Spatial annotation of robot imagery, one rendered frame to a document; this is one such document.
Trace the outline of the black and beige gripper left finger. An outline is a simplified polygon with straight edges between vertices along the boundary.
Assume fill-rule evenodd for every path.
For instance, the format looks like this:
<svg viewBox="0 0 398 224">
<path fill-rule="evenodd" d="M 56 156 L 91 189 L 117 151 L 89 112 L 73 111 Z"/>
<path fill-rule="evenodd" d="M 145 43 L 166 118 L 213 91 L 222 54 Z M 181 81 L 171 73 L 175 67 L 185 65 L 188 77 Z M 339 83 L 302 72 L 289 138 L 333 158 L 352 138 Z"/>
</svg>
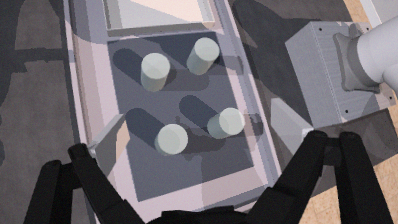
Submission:
<svg viewBox="0 0 398 224">
<path fill-rule="evenodd" d="M 23 224 L 71 224 L 73 190 L 78 188 L 100 224 L 145 224 L 107 179 L 129 140 L 125 116 L 116 114 L 88 146 L 68 149 L 71 163 L 44 164 Z"/>
</svg>

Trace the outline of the clear glass cylinder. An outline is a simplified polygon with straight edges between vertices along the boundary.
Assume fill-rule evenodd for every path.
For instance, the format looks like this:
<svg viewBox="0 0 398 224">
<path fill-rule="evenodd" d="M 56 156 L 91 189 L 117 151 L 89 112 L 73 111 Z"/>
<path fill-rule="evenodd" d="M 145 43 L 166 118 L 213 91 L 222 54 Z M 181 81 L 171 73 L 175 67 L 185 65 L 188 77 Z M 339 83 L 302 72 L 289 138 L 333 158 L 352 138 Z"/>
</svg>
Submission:
<svg viewBox="0 0 398 224">
<path fill-rule="evenodd" d="M 242 113 L 235 108 L 226 108 L 216 114 L 207 124 L 209 134 L 216 138 L 222 139 L 242 131 L 244 127 L 244 117 Z"/>
<path fill-rule="evenodd" d="M 215 41 L 210 38 L 200 38 L 187 59 L 187 67 L 193 74 L 202 75 L 206 73 L 218 55 L 219 47 Z"/>
<path fill-rule="evenodd" d="M 157 136 L 158 142 L 156 138 L 155 147 L 157 147 L 156 149 L 158 152 L 162 152 L 162 154 L 180 153 L 185 149 L 188 143 L 188 135 L 185 129 L 177 124 L 168 124 L 164 126 Z"/>
<path fill-rule="evenodd" d="M 141 64 L 141 84 L 148 91 L 161 90 L 170 70 L 168 59 L 159 53 L 151 53 L 144 57 Z"/>
</svg>

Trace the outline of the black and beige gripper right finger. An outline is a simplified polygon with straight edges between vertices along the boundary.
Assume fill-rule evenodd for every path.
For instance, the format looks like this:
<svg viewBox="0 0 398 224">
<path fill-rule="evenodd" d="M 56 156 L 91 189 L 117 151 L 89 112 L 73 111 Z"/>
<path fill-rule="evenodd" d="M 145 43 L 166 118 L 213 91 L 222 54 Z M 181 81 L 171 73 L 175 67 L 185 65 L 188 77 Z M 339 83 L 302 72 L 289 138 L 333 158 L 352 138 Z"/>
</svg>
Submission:
<svg viewBox="0 0 398 224">
<path fill-rule="evenodd" d="M 299 224 L 323 165 L 334 166 L 341 224 L 394 224 L 360 135 L 328 137 L 280 98 L 271 99 L 271 126 L 293 157 L 239 224 Z"/>
</svg>

